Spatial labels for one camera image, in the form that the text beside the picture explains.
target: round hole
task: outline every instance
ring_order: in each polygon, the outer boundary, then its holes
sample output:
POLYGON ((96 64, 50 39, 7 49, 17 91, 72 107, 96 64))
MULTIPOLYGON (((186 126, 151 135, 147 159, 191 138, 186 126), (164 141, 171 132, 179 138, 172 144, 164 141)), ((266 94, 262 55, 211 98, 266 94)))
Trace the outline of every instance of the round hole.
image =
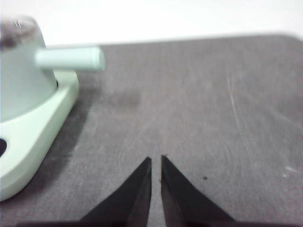
POLYGON ((0 157, 4 154, 7 147, 7 142, 4 139, 0 139, 0 157))

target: scratch mark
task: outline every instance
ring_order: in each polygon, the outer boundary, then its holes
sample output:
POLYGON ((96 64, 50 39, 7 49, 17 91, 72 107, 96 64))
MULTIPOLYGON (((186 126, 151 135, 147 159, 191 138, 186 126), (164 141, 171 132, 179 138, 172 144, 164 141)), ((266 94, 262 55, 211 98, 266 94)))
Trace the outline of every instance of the scratch mark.
POLYGON ((231 101, 232 101, 233 115, 235 116, 237 128, 238 128, 238 131, 239 131, 239 134, 240 134, 242 143, 243 143, 243 145, 244 145, 244 148, 245 148, 246 152, 248 152, 248 149, 247 149, 247 147, 246 147, 246 145, 245 145, 245 142, 244 142, 244 139, 243 139, 242 131, 241 131, 241 129, 240 129, 239 118, 238 118, 238 116, 237 116, 235 101, 234 101, 234 99, 233 99, 233 83, 232 83, 232 87, 231 87, 230 81, 229 81, 229 77, 228 77, 228 76, 227 76, 227 87, 228 87, 229 96, 231 97, 231 101))
POLYGON ((291 166, 286 166, 285 169, 287 169, 287 170, 290 171, 290 172, 294 172, 294 173, 296 173, 296 174, 302 174, 302 172, 300 172, 300 171, 298 171, 298 170, 292 168, 291 166))

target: gray mat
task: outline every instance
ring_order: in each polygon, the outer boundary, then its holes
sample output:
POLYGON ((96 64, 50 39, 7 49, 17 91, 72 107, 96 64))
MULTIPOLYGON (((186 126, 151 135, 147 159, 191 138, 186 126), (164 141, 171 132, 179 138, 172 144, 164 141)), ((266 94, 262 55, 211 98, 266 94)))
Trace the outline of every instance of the gray mat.
POLYGON ((103 47, 80 96, 2 224, 78 220, 146 156, 149 226, 163 227, 160 155, 242 221, 303 223, 303 43, 256 36, 103 47))

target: mint green base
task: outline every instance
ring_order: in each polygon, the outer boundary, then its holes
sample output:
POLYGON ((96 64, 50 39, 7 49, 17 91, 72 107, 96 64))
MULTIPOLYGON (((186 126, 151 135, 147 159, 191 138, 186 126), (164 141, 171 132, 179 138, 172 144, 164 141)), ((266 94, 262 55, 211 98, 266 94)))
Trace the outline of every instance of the mint green base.
POLYGON ((76 73, 55 71, 54 75, 59 86, 50 99, 1 123, 1 137, 8 147, 0 158, 0 201, 18 193, 31 180, 77 99, 76 73))

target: white wall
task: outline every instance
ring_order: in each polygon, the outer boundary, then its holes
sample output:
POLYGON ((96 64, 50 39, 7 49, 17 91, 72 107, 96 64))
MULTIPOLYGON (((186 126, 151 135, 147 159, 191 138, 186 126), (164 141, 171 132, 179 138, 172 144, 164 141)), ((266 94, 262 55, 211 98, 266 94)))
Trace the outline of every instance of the white wall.
POLYGON ((303 0, 1 0, 1 14, 34 17, 47 45, 272 32, 303 37, 303 0))

